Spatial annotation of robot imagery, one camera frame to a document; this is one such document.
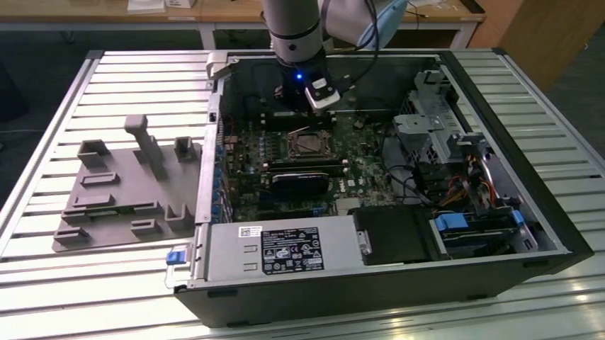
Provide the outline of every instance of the blue latch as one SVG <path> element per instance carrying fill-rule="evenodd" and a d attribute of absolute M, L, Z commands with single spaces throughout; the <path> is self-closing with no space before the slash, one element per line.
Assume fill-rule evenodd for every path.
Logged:
<path fill-rule="evenodd" d="M 173 266 L 174 264 L 185 264 L 185 251 L 178 250 L 178 251 L 170 251 L 166 254 L 166 265 Z"/>
<path fill-rule="evenodd" d="M 468 228 L 464 215 L 459 213 L 439 215 L 435 218 L 435 225 L 439 232 L 450 229 Z"/>
<path fill-rule="evenodd" d="M 512 210 L 512 218 L 514 218 L 514 223 L 516 225 L 522 225 L 524 220 L 522 219 L 522 215 L 520 215 L 520 212 L 518 210 Z"/>

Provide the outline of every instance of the gray plastic holder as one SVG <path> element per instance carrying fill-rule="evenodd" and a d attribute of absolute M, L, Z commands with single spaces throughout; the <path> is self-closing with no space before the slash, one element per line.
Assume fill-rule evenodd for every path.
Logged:
<path fill-rule="evenodd" d="M 53 251 L 192 236 L 201 145 L 178 137 L 160 147 L 145 128 L 142 115 L 128 116 L 124 129 L 137 149 L 109 151 L 101 140 L 81 143 L 82 165 Z"/>

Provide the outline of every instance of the cpu socket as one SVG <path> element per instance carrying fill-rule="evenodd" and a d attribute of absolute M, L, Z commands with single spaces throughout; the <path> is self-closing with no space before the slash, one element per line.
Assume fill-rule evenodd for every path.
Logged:
<path fill-rule="evenodd" d="M 329 134 L 325 131 L 300 131 L 285 136 L 289 159 L 333 158 Z"/>

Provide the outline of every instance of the metal slotted table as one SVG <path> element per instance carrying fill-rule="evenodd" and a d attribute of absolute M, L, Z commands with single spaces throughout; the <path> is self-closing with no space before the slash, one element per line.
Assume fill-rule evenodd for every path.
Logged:
<path fill-rule="evenodd" d="M 121 130 L 146 114 L 160 144 L 202 143 L 212 86 L 205 51 L 104 52 L 84 61 L 0 213 L 0 339 L 582 339 L 605 332 L 603 160 L 507 56 L 454 51 L 480 93 L 575 222 L 595 255 L 496 298 L 425 305 L 245 329 L 208 329 L 164 285 L 164 258 L 188 239 L 56 254 L 81 140 L 133 147 Z M 474 130 L 480 127 L 460 103 Z M 176 271 L 184 279 L 186 272 Z"/>

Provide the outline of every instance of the power supply label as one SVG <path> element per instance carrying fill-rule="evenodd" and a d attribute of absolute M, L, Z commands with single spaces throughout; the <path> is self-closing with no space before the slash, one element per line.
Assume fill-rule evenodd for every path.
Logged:
<path fill-rule="evenodd" d="M 323 270 L 317 228 L 271 230 L 260 233 L 263 273 L 267 275 Z"/>

